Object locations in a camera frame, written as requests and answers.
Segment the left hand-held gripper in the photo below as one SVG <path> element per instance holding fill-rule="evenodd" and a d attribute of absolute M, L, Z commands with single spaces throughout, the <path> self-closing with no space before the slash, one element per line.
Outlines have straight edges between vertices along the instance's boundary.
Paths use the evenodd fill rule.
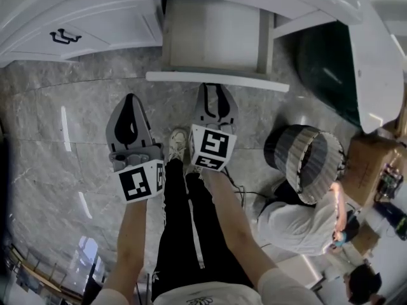
<path fill-rule="evenodd" d="M 150 130 L 142 102 L 133 93 L 119 102 L 107 122 L 112 178 L 126 203 L 154 198 L 163 192 L 163 145 L 154 144 Z"/>

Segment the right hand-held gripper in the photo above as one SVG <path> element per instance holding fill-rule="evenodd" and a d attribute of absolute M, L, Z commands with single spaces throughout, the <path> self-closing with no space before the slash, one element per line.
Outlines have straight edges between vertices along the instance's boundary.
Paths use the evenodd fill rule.
<path fill-rule="evenodd" d="M 210 93 L 215 93 L 217 109 L 210 106 Z M 199 86 L 189 135 L 192 165 L 220 172 L 228 164 L 237 141 L 234 124 L 237 118 L 238 105 L 225 86 L 213 83 Z"/>

